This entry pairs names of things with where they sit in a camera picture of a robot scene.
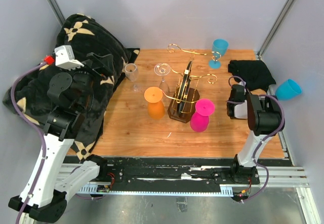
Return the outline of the pink wine glass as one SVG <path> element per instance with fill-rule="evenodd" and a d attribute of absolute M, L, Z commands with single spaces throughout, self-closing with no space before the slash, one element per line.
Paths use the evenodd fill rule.
<path fill-rule="evenodd" d="M 195 132 L 204 132 L 210 121 L 210 116 L 215 111 L 214 103 L 209 99 L 200 99 L 195 105 L 195 113 L 190 120 L 190 127 Z"/>

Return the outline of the blue wine glass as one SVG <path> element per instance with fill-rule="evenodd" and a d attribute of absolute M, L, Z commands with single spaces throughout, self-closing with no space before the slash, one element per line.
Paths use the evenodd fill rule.
<path fill-rule="evenodd" d="M 221 67 L 220 59 L 227 52 L 229 43 L 223 39 L 216 39 L 212 46 L 212 59 L 209 61 L 209 67 L 219 69 Z"/>
<path fill-rule="evenodd" d="M 292 79 L 283 82 L 275 91 L 275 96 L 278 100 L 291 100 L 302 94 L 302 89 L 298 83 Z"/>

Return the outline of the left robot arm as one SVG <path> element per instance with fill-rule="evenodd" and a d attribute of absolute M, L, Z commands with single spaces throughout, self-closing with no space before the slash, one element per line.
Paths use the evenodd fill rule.
<path fill-rule="evenodd" d="M 89 53 L 83 62 L 69 59 L 70 68 L 60 65 L 60 72 L 50 82 L 47 95 L 55 107 L 43 128 L 37 128 L 42 146 L 28 183 L 8 206 L 18 212 L 16 223 L 23 223 L 23 214 L 31 220 L 55 223 L 64 213 L 70 199 L 89 181 L 112 177 L 107 161 L 90 155 L 64 180 L 57 176 L 67 151 L 90 109 L 95 80 L 114 72 L 113 56 Z"/>

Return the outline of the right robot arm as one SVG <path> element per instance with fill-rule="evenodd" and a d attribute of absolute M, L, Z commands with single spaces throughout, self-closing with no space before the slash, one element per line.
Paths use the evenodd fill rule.
<path fill-rule="evenodd" d="M 231 86 L 226 105 L 227 115 L 231 119 L 246 119 L 250 130 L 229 171 L 234 183 L 242 183 L 257 174 L 260 154 L 272 137 L 283 130 L 285 116 L 276 96 L 251 94 L 240 84 Z"/>

